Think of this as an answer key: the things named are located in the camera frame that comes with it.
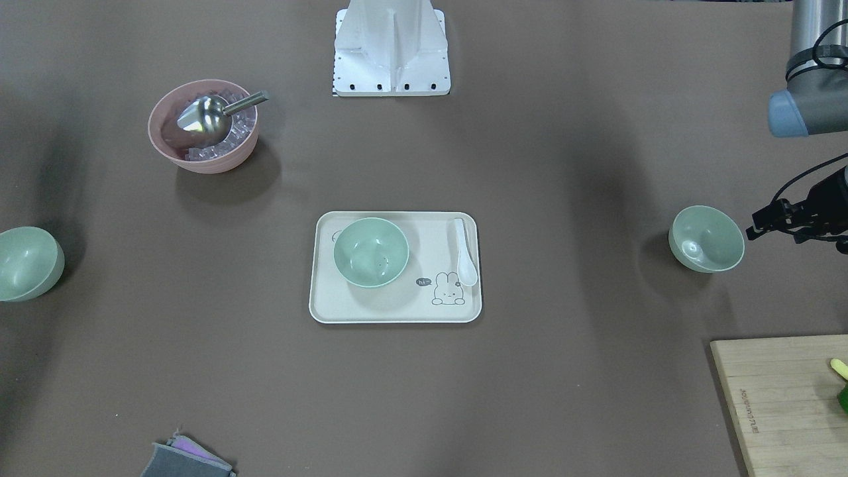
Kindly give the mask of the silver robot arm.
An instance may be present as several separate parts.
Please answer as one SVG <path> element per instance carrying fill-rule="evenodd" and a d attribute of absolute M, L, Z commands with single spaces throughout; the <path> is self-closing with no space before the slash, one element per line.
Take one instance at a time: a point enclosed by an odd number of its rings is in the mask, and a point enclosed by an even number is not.
<path fill-rule="evenodd" d="M 775 138 L 808 138 L 847 128 L 847 40 L 845 1 L 796 1 L 792 12 L 786 85 L 769 97 L 767 123 Z M 847 171 L 845 167 L 793 203 L 781 188 L 752 215 L 750 240 L 771 232 L 796 244 L 832 242 L 847 252 Z"/>

